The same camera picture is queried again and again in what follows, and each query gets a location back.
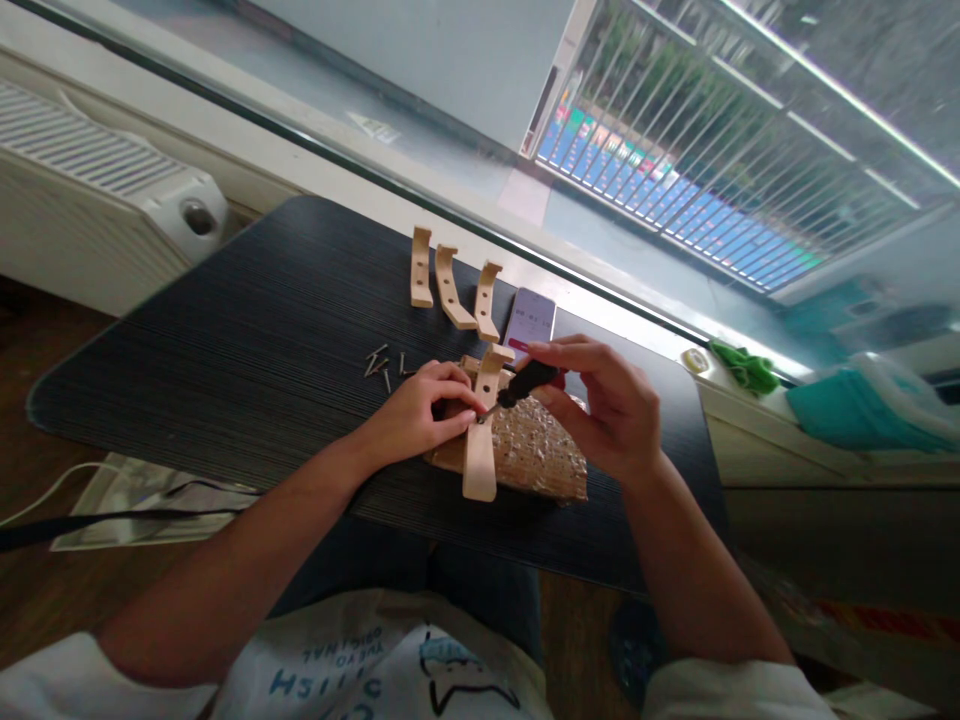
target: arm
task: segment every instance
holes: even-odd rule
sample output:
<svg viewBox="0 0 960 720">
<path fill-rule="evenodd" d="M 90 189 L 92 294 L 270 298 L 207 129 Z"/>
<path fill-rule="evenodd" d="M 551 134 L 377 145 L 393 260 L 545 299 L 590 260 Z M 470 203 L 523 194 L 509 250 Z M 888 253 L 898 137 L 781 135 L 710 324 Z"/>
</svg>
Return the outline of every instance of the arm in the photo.
<svg viewBox="0 0 960 720">
<path fill-rule="evenodd" d="M 534 396 L 594 465 L 619 481 L 657 618 L 678 657 L 793 664 L 760 598 L 660 449 L 659 398 L 642 370 L 578 335 L 531 357 L 580 373 L 590 414 L 556 387 Z"/>
<path fill-rule="evenodd" d="M 471 406 L 435 421 L 434 402 Z M 467 375 L 428 363 L 364 425 L 332 443 L 96 633 L 127 677 L 154 686 L 220 681 L 357 488 L 393 462 L 462 433 L 485 412 Z"/>
</svg>

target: left hand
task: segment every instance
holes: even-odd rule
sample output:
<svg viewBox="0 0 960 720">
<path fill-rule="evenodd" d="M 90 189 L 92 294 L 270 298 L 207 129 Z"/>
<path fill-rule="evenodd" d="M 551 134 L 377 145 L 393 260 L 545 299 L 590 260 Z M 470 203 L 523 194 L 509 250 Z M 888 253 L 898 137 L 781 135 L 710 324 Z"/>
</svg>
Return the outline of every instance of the left hand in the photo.
<svg viewBox="0 0 960 720">
<path fill-rule="evenodd" d="M 433 404 L 458 399 L 469 408 L 446 420 L 433 419 Z M 389 397 L 369 420 L 344 438 L 363 454 L 370 474 L 456 437 L 487 408 L 470 386 L 469 376 L 455 363 L 431 360 Z"/>
</svg>

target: white radiator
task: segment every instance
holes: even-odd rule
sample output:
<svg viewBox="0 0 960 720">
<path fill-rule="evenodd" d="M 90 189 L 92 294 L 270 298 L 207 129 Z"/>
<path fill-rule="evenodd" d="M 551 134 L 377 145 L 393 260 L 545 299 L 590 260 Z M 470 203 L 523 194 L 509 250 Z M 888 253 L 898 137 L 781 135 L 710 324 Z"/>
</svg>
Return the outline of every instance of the white radiator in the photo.
<svg viewBox="0 0 960 720">
<path fill-rule="evenodd" d="M 0 274 L 122 315 L 229 221 L 208 174 L 0 79 Z"/>
</svg>

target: white cable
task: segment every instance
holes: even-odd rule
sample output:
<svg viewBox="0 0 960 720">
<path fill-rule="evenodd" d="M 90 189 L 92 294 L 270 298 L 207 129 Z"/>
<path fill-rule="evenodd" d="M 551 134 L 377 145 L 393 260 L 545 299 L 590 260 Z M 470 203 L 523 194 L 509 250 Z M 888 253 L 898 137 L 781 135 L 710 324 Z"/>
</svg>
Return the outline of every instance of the white cable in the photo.
<svg viewBox="0 0 960 720">
<path fill-rule="evenodd" d="M 115 473 L 117 473 L 117 475 L 121 475 L 121 476 L 127 478 L 127 480 L 130 480 L 130 476 L 127 475 L 123 470 L 121 470 L 120 468 L 115 467 L 115 466 L 113 466 L 113 465 L 108 465 L 107 463 L 103 463 L 103 462 L 91 462 L 91 463 L 80 463 L 79 465 L 74 465 L 72 468 L 70 468 L 69 470 L 67 470 L 63 475 L 61 475 L 60 477 L 58 477 L 58 478 L 57 478 L 57 481 L 56 481 L 53 485 L 50 486 L 50 489 L 47 490 L 43 495 L 41 495 L 41 496 L 40 496 L 40 499 L 38 499 L 36 502 L 31 503 L 30 505 L 28 505 L 27 507 L 25 507 L 25 508 L 24 508 L 23 510 L 21 510 L 20 512 L 14 514 L 14 515 L 11 515 L 10 517 L 6 518 L 5 520 L 0 520 L 0 527 L 3 527 L 3 526 L 6 525 L 7 523 L 11 523 L 11 522 L 13 522 L 14 520 L 16 520 L 17 518 L 23 517 L 24 515 L 26 515 L 26 514 L 27 514 L 28 512 L 30 512 L 31 510 L 35 510 L 36 508 L 40 507 L 40 505 L 42 505 L 51 495 L 53 495 L 53 494 L 57 491 L 57 488 L 59 488 L 60 485 L 63 484 L 63 481 L 66 480 L 67 477 L 69 477 L 69 476 L 73 473 L 74 470 L 80 470 L 80 469 L 85 468 L 85 467 L 107 468 L 107 469 L 109 469 L 109 470 L 113 470 Z"/>
</svg>

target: wooden coat hook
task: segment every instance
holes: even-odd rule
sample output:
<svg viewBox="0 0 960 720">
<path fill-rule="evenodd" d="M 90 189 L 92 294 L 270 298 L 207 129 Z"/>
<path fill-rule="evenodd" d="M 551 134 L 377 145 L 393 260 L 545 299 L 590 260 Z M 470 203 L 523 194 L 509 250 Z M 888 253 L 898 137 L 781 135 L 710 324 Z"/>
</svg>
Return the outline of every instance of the wooden coat hook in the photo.
<svg viewBox="0 0 960 720">
<path fill-rule="evenodd" d="M 413 229 L 413 250 L 410 252 L 410 304 L 433 307 L 430 292 L 430 235 L 427 228 Z"/>
<path fill-rule="evenodd" d="M 475 330 L 477 321 L 460 304 L 457 296 L 457 285 L 453 280 L 453 256 L 457 254 L 455 247 L 437 245 L 436 263 L 437 287 L 440 289 L 440 304 L 447 317 L 457 326 L 458 330 Z"/>
<path fill-rule="evenodd" d="M 493 324 L 490 311 L 493 307 L 493 286 L 497 282 L 497 273 L 503 268 L 487 260 L 477 282 L 477 300 L 473 305 L 473 316 L 477 320 L 477 335 L 486 342 L 500 342 L 500 332 Z"/>
<path fill-rule="evenodd" d="M 500 389 L 500 370 L 513 362 L 510 348 L 490 343 L 480 361 L 474 393 L 488 408 L 497 402 Z M 497 470 L 493 458 L 494 418 L 467 428 L 466 450 L 463 456 L 463 496 L 468 500 L 493 502 L 497 496 Z"/>
</svg>

